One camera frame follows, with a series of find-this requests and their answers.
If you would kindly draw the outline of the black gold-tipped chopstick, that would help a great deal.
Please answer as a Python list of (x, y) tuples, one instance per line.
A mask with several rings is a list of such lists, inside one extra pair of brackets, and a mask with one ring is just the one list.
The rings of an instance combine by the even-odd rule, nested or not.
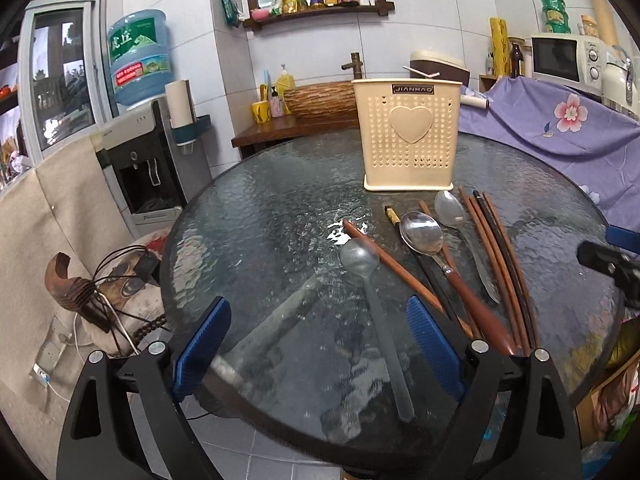
[(398, 237), (409, 249), (410, 254), (413, 256), (413, 259), (416, 260), (418, 266), (420, 266), (421, 272), (424, 276), (426, 287), (437, 297), (448, 318), (462, 327), (462, 322), (457, 315), (456, 309), (452, 305), (449, 295), (445, 292), (445, 289), (442, 288), (442, 283), (439, 281), (439, 278), (435, 273), (435, 263), (427, 262), (425, 256), (422, 256), (414, 249), (411, 249), (408, 243), (402, 238), (400, 232), (400, 217), (398, 216), (397, 212), (394, 211), (394, 208), (390, 205), (384, 205), (383, 209), (387, 219), (390, 220), (390, 223), (394, 226)]

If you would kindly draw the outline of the brown wooden chopstick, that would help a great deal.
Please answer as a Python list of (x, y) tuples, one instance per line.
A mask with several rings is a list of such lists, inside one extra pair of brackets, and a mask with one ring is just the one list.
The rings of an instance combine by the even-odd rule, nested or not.
[(529, 345), (535, 349), (538, 346), (538, 328), (535, 318), (535, 312), (532, 310), (532, 303), (530, 302), (528, 288), (525, 281), (524, 273), (521, 269), (518, 257), (516, 256), (515, 249), (508, 235), (508, 231), (504, 226), (499, 214), (498, 209), (487, 192), (483, 192), (482, 196), (490, 211), (491, 217), (494, 219), (495, 224), (500, 232), (500, 240), (503, 241), (504, 249), (503, 253), (506, 255), (510, 266), (510, 274), (512, 281), (515, 283), (516, 296), (518, 296), (518, 304), (520, 305), (521, 314), (523, 315), (523, 321), (527, 332)]
[(387, 266), (393, 272), (393, 274), (408, 285), (420, 299), (424, 300), (429, 306), (439, 312), (443, 318), (448, 318), (444, 307), (434, 292), (431, 292), (388, 252), (378, 246), (378, 244), (371, 240), (370, 237), (367, 237), (367, 235), (361, 232), (360, 229), (358, 229), (352, 222), (343, 219), (342, 227), (352, 240), (359, 243), (359, 246), (363, 249), (364, 253), (370, 260), (375, 263), (382, 262), (384, 266)]
[(477, 199), (469, 196), (467, 192), (464, 192), (461, 186), (458, 187), (458, 192), (485, 248), (491, 270), (494, 272), (497, 280), (498, 291), (504, 305), (504, 310), (506, 310), (506, 317), (509, 320), (514, 341), (518, 345), (518, 348), (522, 350), (526, 356), (529, 356), (530, 345), (524, 318), (520, 304), (518, 303), (515, 287), (511, 280), (511, 275), (499, 248), (498, 240), (491, 231), (484, 212), (480, 210), (480, 203)]

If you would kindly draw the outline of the grey long-handled spoon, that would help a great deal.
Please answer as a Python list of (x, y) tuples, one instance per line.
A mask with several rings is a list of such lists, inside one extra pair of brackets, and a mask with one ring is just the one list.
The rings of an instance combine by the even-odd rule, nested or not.
[(402, 371), (393, 334), (386, 322), (380, 298), (371, 284), (371, 275), (380, 264), (380, 257), (372, 245), (362, 238), (352, 238), (342, 246), (340, 252), (344, 268), (359, 276), (363, 281), (369, 312), (380, 343), (380, 351), (385, 361), (390, 385), (395, 399), (398, 417), (408, 424), (416, 418), (410, 392)]

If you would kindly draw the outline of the purple floral cloth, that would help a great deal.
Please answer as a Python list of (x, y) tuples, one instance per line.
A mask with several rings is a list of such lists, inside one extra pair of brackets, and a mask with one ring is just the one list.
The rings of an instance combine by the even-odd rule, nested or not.
[(639, 123), (577, 91), (501, 77), (488, 107), (460, 107), (459, 130), (532, 155), (581, 188), (608, 223), (639, 229)]

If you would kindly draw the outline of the white electric kettle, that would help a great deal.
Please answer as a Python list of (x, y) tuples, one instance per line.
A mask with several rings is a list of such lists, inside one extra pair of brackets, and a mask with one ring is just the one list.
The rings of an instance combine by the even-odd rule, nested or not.
[(639, 91), (634, 79), (634, 64), (628, 53), (617, 44), (606, 51), (602, 102), (611, 110), (639, 119)]

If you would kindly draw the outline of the small steel spoon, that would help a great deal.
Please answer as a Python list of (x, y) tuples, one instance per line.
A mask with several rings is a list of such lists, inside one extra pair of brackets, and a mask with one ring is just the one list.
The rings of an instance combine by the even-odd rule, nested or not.
[(469, 237), (468, 230), (465, 227), (466, 217), (462, 203), (460, 203), (460, 200), (450, 191), (443, 190), (436, 193), (434, 206), (437, 218), (439, 218), (442, 224), (458, 233), (460, 240), (462, 240), (472, 256), (480, 282), (483, 284), (490, 299), (495, 304), (498, 304), (500, 297), (497, 285), (491, 277), (483, 257), (478, 252), (476, 244), (471, 240), (471, 237)]

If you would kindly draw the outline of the white microwave oven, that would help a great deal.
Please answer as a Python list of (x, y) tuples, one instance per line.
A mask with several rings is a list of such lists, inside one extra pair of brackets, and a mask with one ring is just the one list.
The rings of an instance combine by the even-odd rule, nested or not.
[(602, 96), (606, 62), (617, 56), (601, 39), (545, 32), (531, 36), (530, 43), (535, 79)]

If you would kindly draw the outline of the yellow package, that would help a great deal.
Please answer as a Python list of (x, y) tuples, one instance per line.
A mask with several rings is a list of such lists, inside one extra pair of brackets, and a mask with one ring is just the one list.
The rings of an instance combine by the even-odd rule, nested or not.
[(511, 60), (506, 21), (503, 18), (493, 16), (489, 19), (489, 26), (494, 73), (496, 76), (509, 76), (511, 73)]

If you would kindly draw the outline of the cream perforated utensil holder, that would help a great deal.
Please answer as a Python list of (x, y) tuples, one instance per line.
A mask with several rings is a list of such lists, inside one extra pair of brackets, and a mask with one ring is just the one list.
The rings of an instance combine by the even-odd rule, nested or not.
[(358, 79), (352, 83), (371, 192), (454, 187), (461, 84), (439, 79)]

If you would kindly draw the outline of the brown white rice cooker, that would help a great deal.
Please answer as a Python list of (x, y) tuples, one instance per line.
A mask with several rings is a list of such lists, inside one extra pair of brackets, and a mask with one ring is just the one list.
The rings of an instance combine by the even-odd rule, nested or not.
[(405, 66), (411, 78), (435, 78), (457, 81), (464, 86), (470, 82), (470, 71), (460, 58), (431, 50), (412, 51)]

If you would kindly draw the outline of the round glass table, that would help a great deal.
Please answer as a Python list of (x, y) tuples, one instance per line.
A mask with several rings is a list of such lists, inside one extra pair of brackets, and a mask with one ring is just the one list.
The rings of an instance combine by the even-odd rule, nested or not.
[[(581, 242), (604, 239), (604, 215), (559, 171), (470, 134), (458, 139), (454, 183), (487, 193), (496, 207), (538, 340), (570, 402), (580, 402), (624, 316), (613, 282), (576, 258)], [(387, 266), (372, 274), (416, 410), (402, 422), (362, 279), (339, 254), (350, 222), (419, 276), (384, 210), (416, 210), (433, 198), (367, 191), (355, 130), (275, 146), (216, 177), (172, 228), (160, 271), (173, 328), (195, 322), (216, 297), (229, 301), (231, 326), (205, 377), (207, 392), (271, 439), (348, 469), (397, 476), (432, 458), (457, 403), (410, 334), (412, 289)]]

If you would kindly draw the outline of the white black water dispenser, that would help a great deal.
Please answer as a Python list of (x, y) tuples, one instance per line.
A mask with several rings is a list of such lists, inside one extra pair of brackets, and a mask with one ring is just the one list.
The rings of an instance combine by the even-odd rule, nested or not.
[(173, 127), (163, 96), (105, 125), (96, 154), (107, 182), (125, 204), (125, 223), (133, 237), (169, 229), (212, 182), (203, 145), (211, 128), (207, 115)]

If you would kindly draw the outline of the paper cup dispenser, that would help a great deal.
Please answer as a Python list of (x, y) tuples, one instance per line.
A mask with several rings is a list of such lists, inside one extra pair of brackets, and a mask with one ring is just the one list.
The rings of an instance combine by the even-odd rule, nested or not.
[(181, 154), (194, 153), (195, 144), (212, 126), (209, 115), (198, 116), (192, 101), (190, 81), (179, 79), (166, 84), (171, 134)]

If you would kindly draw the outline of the wooden basin counter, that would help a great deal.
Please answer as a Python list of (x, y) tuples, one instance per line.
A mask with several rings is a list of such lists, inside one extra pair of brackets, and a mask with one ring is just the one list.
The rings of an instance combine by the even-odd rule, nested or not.
[(231, 144), (240, 151), (242, 158), (247, 158), (270, 148), (271, 145), (301, 136), (314, 136), (319, 133), (357, 129), (358, 127), (357, 117), (335, 119), (284, 116), (271, 119), (270, 122), (264, 124), (251, 125), (235, 136), (231, 140)]

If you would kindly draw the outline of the blue water jug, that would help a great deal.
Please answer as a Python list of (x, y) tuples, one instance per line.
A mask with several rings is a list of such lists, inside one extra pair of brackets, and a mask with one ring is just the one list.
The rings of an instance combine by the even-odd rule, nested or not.
[(110, 78), (117, 104), (132, 107), (165, 93), (174, 81), (166, 14), (145, 9), (128, 14), (107, 32)]

